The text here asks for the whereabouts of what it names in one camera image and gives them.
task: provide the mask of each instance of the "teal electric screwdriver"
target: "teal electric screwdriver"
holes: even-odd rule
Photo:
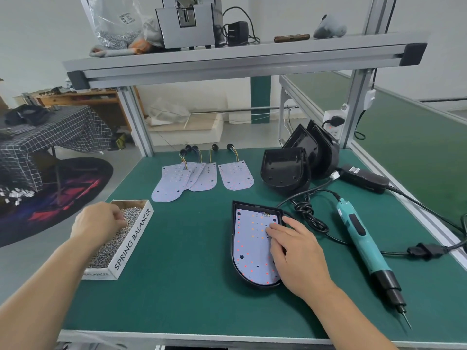
[[[406,316],[407,311],[405,306],[407,304],[402,297],[401,287],[395,278],[394,272],[389,268],[386,260],[384,260],[375,241],[371,238],[352,204],[342,198],[339,199],[337,212],[347,227],[355,247],[368,268],[371,278],[382,288],[388,296],[389,302],[404,316],[410,329],[412,329]]]

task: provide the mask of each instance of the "hand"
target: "hand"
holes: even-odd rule
[[[76,216],[70,238],[82,238],[91,248],[98,249],[124,227],[126,221],[117,205],[98,202]]]
[[[284,216],[283,220],[293,229],[277,223],[266,228],[272,237],[274,264],[284,285],[309,304],[337,287],[329,276],[324,252],[315,236],[293,218]]]

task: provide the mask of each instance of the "brown phone case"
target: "brown phone case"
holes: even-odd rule
[[[308,40],[310,39],[310,35],[281,35],[278,37],[274,37],[275,43],[283,43],[286,41],[299,41],[299,40]]]

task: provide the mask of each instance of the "table with checkered tablecloth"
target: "table with checkered tablecloth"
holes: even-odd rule
[[[53,146],[78,152],[110,148],[110,128],[88,106],[60,107],[50,115],[47,123],[30,128],[25,126],[11,127],[11,133],[21,134],[0,141],[0,175],[35,191],[41,190],[43,184],[31,156],[33,152]]]

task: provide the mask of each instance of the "power strip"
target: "power strip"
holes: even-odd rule
[[[347,118],[347,114],[349,111],[349,106],[347,104],[343,104],[341,109],[337,109],[334,111],[325,111],[324,112],[324,117],[323,117],[323,123],[327,120],[330,120],[332,117],[341,117],[344,120]],[[326,130],[328,133],[330,133],[334,138],[339,141],[342,135],[342,128],[343,125],[339,126],[331,126],[331,124],[326,123],[324,124],[324,130]]]

